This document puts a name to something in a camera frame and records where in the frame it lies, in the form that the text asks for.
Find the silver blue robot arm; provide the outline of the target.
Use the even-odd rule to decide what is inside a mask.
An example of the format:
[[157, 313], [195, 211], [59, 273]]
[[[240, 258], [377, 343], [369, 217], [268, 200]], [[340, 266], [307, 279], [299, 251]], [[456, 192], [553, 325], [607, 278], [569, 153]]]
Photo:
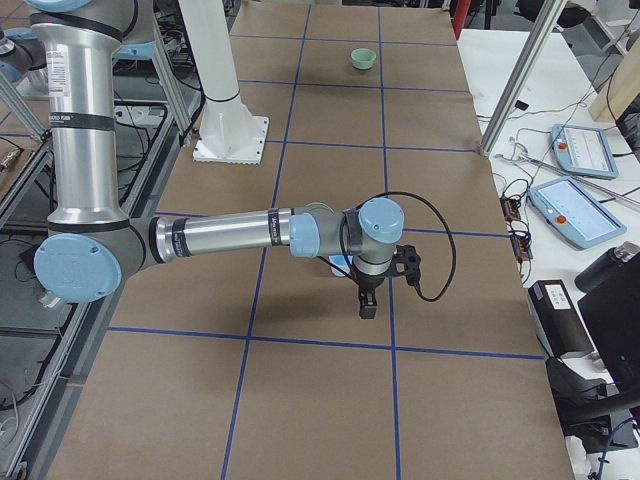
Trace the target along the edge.
[[46, 71], [45, 46], [29, 27], [1, 31], [1, 72], [9, 82]]
[[57, 206], [37, 249], [41, 285], [70, 303], [111, 295], [137, 272], [177, 258], [285, 246], [295, 257], [341, 255], [374, 317], [387, 278], [413, 279], [415, 249], [400, 244], [401, 207], [385, 197], [345, 212], [321, 203], [203, 218], [131, 218], [120, 206], [113, 57], [155, 51], [149, 1], [35, 1], [31, 27], [45, 48]]

